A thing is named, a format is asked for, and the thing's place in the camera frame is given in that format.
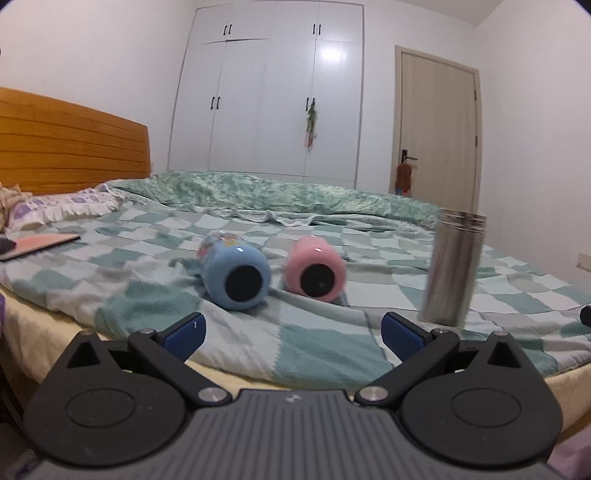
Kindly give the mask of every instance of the metal thermos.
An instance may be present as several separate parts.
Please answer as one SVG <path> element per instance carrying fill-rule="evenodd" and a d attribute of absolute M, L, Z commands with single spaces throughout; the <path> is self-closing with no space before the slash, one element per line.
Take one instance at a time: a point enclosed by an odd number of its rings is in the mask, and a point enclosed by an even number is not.
<path fill-rule="evenodd" d="M 464 325 L 480 263 L 486 217 L 441 210 L 421 320 Z"/>

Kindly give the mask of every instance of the blue gripper pad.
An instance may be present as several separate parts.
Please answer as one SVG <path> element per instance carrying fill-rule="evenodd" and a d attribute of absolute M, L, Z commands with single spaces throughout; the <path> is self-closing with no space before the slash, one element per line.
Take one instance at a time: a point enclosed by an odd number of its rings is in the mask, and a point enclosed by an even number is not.
<path fill-rule="evenodd" d="M 186 361 L 205 341 L 205 317 L 192 313 L 158 334 L 158 343 L 176 358 Z"/>
<path fill-rule="evenodd" d="M 398 313 L 389 312 L 382 318 L 382 340 L 404 362 L 427 346 L 433 335 Z"/>

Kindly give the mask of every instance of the electrical outlet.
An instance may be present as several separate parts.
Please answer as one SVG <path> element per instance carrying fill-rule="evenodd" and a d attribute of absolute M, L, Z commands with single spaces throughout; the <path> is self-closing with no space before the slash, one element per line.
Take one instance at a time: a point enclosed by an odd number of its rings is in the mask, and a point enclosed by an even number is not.
<path fill-rule="evenodd" d="M 591 272 L 591 255 L 579 253 L 579 256 L 577 257 L 577 267 Z"/>

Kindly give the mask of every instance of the purple fabric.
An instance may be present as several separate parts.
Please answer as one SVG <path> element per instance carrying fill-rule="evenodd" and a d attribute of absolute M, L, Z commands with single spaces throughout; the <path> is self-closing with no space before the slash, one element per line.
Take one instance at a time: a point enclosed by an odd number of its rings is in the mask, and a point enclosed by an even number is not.
<path fill-rule="evenodd" d="M 2 337 L 2 332 L 4 331 L 4 308 L 6 306 L 4 297 L 0 295 L 0 338 Z"/>
<path fill-rule="evenodd" d="M 548 464 L 568 480 L 591 478 L 591 426 L 557 445 Z"/>

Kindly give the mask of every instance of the logo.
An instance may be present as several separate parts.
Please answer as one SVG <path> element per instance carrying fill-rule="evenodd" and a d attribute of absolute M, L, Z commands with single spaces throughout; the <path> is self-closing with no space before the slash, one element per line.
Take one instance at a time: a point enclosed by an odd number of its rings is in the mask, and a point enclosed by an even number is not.
<path fill-rule="evenodd" d="M 301 400 L 301 397 L 297 393 L 292 393 L 288 397 L 285 398 L 285 401 L 289 403 L 297 403 Z"/>

